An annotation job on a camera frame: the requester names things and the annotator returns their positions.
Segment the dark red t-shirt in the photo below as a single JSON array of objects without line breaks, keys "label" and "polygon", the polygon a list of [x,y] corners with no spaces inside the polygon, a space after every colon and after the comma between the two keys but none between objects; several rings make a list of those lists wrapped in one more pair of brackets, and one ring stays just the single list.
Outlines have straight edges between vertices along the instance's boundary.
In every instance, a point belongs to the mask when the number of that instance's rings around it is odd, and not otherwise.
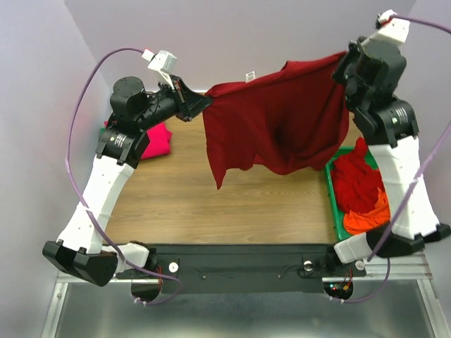
[{"label": "dark red t-shirt", "polygon": [[288,61],[278,72],[206,92],[206,153],[218,188],[229,169],[258,164],[288,175],[329,162],[350,124],[344,88],[332,78],[344,56]]}]

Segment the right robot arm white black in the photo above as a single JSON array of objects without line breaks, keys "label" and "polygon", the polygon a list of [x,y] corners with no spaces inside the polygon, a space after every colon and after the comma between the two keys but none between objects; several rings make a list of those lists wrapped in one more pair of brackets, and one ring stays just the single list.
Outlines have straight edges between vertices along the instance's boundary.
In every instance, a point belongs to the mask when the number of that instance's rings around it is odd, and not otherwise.
[{"label": "right robot arm white black", "polygon": [[407,65],[397,45],[350,42],[332,78],[345,88],[345,106],[381,174],[390,222],[330,246],[325,269],[339,275],[358,260],[409,256],[450,236],[436,216],[419,159],[419,127],[412,106],[394,94]]}]

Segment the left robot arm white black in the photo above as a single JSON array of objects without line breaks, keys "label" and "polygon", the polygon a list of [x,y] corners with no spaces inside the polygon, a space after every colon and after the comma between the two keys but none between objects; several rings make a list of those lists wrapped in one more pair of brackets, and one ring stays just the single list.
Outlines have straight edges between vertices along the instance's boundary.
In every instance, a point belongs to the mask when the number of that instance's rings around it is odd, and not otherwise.
[{"label": "left robot arm white black", "polygon": [[118,197],[149,145],[148,130],[176,117],[190,122],[212,104],[210,97],[189,89],[172,75],[147,92],[137,77],[113,85],[112,114],[97,144],[92,171],[78,205],[55,241],[47,241],[44,257],[63,273],[103,287],[112,277],[133,269],[140,277],[156,272],[156,259],[145,244],[104,245],[104,232]]}]

